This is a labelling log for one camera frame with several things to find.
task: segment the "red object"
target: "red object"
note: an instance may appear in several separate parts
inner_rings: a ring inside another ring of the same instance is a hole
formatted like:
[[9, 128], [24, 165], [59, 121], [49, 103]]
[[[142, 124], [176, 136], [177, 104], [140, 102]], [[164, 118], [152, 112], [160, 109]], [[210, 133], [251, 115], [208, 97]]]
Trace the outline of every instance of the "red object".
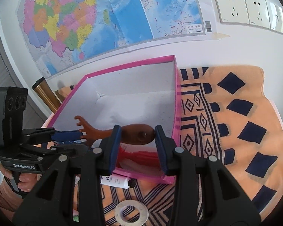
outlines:
[[130, 153], [126, 152], [122, 147], [120, 147], [116, 161], [117, 167], [121, 168], [119, 162], [123, 159], [129, 159], [144, 166], [160, 168], [157, 152], [137, 151]]

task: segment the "power outlet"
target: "power outlet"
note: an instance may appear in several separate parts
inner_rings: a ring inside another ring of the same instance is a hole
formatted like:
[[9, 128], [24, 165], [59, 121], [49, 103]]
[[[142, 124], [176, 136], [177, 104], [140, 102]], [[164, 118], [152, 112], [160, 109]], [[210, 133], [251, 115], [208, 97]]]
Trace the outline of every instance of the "power outlet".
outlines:
[[270, 29], [269, 15], [265, 0], [245, 0], [248, 8], [250, 25]]
[[270, 28], [283, 34], [283, 10], [281, 7], [266, 1], [270, 20]]
[[249, 24], [245, 0], [216, 0], [222, 23]]

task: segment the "bolt head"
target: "bolt head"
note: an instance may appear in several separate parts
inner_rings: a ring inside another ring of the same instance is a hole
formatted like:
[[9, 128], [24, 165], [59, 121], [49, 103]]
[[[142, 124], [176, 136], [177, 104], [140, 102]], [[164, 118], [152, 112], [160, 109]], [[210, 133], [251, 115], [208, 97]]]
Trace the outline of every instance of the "bolt head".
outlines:
[[60, 157], [59, 157], [60, 162], [66, 161], [67, 159], [68, 159], [67, 155], [60, 155]]
[[208, 159], [209, 159], [210, 161], [212, 161], [212, 162], [216, 162], [216, 161], [218, 160], [217, 157], [214, 156], [214, 155], [210, 155], [210, 156], [208, 157]]
[[100, 154], [100, 153], [102, 153], [102, 149], [99, 148], [99, 147], [96, 147], [96, 148], [93, 149], [92, 152], [93, 152], [94, 154]]
[[182, 147], [176, 147], [175, 148], [175, 152], [176, 153], [183, 153], [184, 152], [184, 149]]

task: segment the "white paper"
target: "white paper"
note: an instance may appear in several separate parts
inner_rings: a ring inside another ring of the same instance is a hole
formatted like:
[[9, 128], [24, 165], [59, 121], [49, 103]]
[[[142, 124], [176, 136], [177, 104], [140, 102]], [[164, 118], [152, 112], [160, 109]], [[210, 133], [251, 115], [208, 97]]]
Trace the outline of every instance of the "white paper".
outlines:
[[[73, 94], [53, 127], [61, 131], [78, 130], [81, 127], [76, 125], [74, 117], [81, 115], [99, 130], [109, 130], [114, 125], [147, 124], [153, 128], [162, 125], [166, 136], [171, 137], [175, 89], [174, 62], [137, 66], [91, 77]], [[128, 152], [139, 150], [154, 152], [155, 142], [128, 145], [126, 149]]]

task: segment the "gold cylinder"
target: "gold cylinder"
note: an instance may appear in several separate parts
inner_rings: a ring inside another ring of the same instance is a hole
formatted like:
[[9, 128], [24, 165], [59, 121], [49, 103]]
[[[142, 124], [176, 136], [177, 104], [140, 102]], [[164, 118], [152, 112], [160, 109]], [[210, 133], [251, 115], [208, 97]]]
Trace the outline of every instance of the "gold cylinder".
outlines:
[[58, 108], [61, 106], [61, 102], [52, 92], [44, 77], [37, 80], [36, 83], [32, 86], [32, 89], [53, 113], [57, 112]]

